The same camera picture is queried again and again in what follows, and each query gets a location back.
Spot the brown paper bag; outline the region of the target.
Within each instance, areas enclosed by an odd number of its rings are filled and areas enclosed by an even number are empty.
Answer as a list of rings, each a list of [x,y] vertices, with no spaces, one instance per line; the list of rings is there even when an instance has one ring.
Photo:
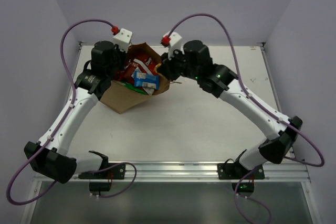
[[[153,61],[156,62],[156,66],[161,63],[161,56],[147,43],[130,46],[127,52],[126,62],[142,53],[152,57]],[[168,80],[158,73],[157,76],[160,77],[159,89],[153,90],[153,93],[148,95],[142,95],[131,91],[119,84],[118,81],[112,80],[111,86],[106,90],[100,102],[115,112],[122,114],[128,109],[166,92],[170,88],[170,84],[172,83],[171,80]]]

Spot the red Doritos chip bag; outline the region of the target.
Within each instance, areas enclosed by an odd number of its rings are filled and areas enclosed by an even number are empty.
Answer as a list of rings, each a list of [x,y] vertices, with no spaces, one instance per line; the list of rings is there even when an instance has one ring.
[[[155,66],[156,62],[153,61],[152,57],[145,53],[139,54],[127,64],[122,75],[122,81],[134,84],[134,73],[136,71],[157,76]]]

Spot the blue snack bar wrapper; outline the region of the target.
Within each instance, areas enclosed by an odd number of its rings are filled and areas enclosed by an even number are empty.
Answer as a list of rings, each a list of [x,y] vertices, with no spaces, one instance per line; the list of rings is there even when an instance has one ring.
[[[139,68],[136,68],[132,74],[134,79],[134,86],[140,88],[151,88],[158,90],[160,86],[160,77],[152,75],[146,72],[141,72]]]

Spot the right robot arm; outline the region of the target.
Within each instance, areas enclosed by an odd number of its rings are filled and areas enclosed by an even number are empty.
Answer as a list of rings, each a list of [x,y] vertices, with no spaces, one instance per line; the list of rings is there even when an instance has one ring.
[[[209,49],[199,40],[184,44],[183,50],[170,49],[161,56],[157,72],[173,81],[179,77],[195,80],[199,87],[216,98],[230,104],[251,120],[265,139],[244,150],[234,162],[234,172],[246,178],[253,169],[265,162],[280,164],[297,139],[302,120],[276,112],[262,99],[242,88],[240,77],[225,65],[213,62]]]

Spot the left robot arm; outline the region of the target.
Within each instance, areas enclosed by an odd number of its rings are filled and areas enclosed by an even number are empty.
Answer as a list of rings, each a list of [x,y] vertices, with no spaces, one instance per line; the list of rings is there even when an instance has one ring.
[[[99,41],[91,59],[77,77],[69,101],[49,130],[36,142],[28,142],[24,153],[33,171],[59,183],[74,174],[90,173],[104,178],[109,172],[108,157],[96,151],[68,156],[71,142],[87,114],[110,88],[116,73],[125,65],[127,49],[110,41]]]

